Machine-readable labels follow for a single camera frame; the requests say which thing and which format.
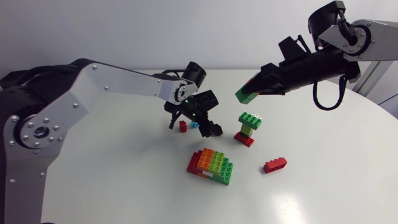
lego brick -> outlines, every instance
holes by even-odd
[[[199,124],[194,121],[191,121],[191,128],[197,128],[197,127],[199,127]]]
[[[259,93],[247,93],[247,94],[245,94],[245,93],[242,92],[242,89],[243,89],[245,86],[246,86],[246,84],[243,85],[242,88],[240,88],[240,89],[235,93],[235,96],[238,98],[238,100],[239,100],[240,103],[248,104],[248,103],[250,103],[250,101],[252,101],[253,99],[255,99],[255,97],[256,97]]]
[[[251,134],[253,133],[253,129],[245,124],[242,124],[241,133],[250,138]]]
[[[214,152],[213,158],[210,162],[209,172],[214,175],[219,175],[221,171],[221,166],[223,165],[224,153]]]
[[[241,143],[245,144],[247,147],[250,147],[253,144],[253,142],[254,142],[254,139],[252,139],[252,138],[247,138],[246,139],[246,138],[242,137],[240,135],[240,132],[236,133],[234,138],[236,140],[240,141]]]
[[[269,172],[279,170],[279,169],[285,167],[286,163],[287,163],[286,159],[283,157],[280,157],[278,159],[274,159],[273,161],[266,162],[263,169],[266,172],[266,174],[268,174]]]
[[[184,133],[185,131],[187,131],[187,124],[185,121],[180,121],[180,131],[182,133]]]
[[[257,128],[261,125],[262,120],[256,118],[255,116],[248,114],[244,112],[240,117],[239,117],[239,122],[242,124],[245,124],[246,126],[257,130]]]
[[[198,169],[208,172],[210,162],[213,158],[214,150],[204,148],[198,162]]]

metal bolt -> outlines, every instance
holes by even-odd
[[[17,116],[12,116],[11,121],[16,123],[19,120]]]

white round table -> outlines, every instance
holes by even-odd
[[[209,112],[223,128],[218,137],[203,138],[189,125],[180,133],[178,122],[168,129],[171,114],[161,99],[101,96],[49,167],[42,221],[396,223],[397,120],[350,90],[339,108],[322,111],[312,86],[240,104],[234,93],[256,72],[207,70],[199,92],[218,98]],[[321,103],[337,98],[337,85],[319,83]],[[234,139],[243,112],[263,119],[251,147]],[[229,186],[187,172],[204,147],[234,164]],[[265,174],[264,163],[278,157],[287,165]]]

cable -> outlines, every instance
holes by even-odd
[[[339,107],[339,105],[340,105],[341,102],[343,101],[344,92],[346,91],[347,81],[348,81],[348,78],[346,77],[346,75],[342,75],[342,76],[340,77],[340,79],[339,79],[339,81],[338,81],[340,95],[339,95],[339,97],[338,97],[337,103],[336,103],[334,106],[329,107],[329,108],[326,108],[326,107],[322,106],[322,105],[319,103],[318,98],[317,98],[318,82],[315,82],[315,83],[313,84],[313,89],[312,89],[312,96],[313,96],[313,101],[315,102],[315,105],[316,105],[318,108],[320,108],[320,109],[322,109],[322,110],[326,110],[326,111],[334,110],[334,109],[336,109],[337,107]]]
[[[379,103],[378,105],[381,105],[381,104],[383,104],[383,103],[385,103],[385,102],[387,102],[387,101],[389,101],[389,100],[393,99],[393,98],[394,98],[394,97],[396,97],[396,96],[398,96],[398,93],[397,93],[397,94],[395,94],[394,96],[392,96],[392,97],[390,97],[390,98],[388,98],[388,99],[384,100],[383,102]]]

lego stack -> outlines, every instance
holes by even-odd
[[[241,131],[235,134],[235,139],[250,147],[254,139],[250,138],[253,130],[257,130],[262,123],[260,118],[244,112],[239,117],[239,122],[242,123]]]
[[[229,185],[233,164],[224,153],[204,148],[194,152],[187,171]]]

